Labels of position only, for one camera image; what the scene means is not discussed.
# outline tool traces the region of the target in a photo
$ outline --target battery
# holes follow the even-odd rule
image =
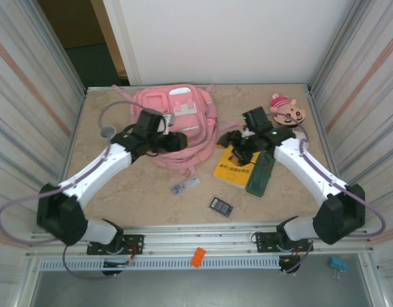
[[[233,206],[225,203],[223,200],[220,200],[217,197],[212,200],[209,207],[226,217],[229,217],[230,213],[234,209]]]

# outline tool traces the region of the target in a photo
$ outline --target metal floor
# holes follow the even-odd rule
[[[340,279],[332,278],[328,255],[310,255],[296,276],[274,269],[167,270],[83,281],[66,272],[41,272],[31,306],[372,306],[357,255],[336,256],[349,264]]]

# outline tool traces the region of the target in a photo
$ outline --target doorway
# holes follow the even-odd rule
[[[38,3],[85,88],[129,85],[102,0]]]

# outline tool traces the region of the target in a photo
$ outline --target yellow book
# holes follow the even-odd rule
[[[224,149],[221,159],[214,170],[214,177],[244,189],[248,184],[252,169],[255,166],[253,163],[258,159],[259,152],[253,154],[252,163],[236,166],[229,161],[229,158],[232,156],[232,149],[232,146]]]

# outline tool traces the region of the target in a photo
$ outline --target small gray object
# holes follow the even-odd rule
[[[100,129],[100,137],[103,139],[111,139],[113,136],[115,136],[116,132],[117,130],[113,125],[106,125]]]

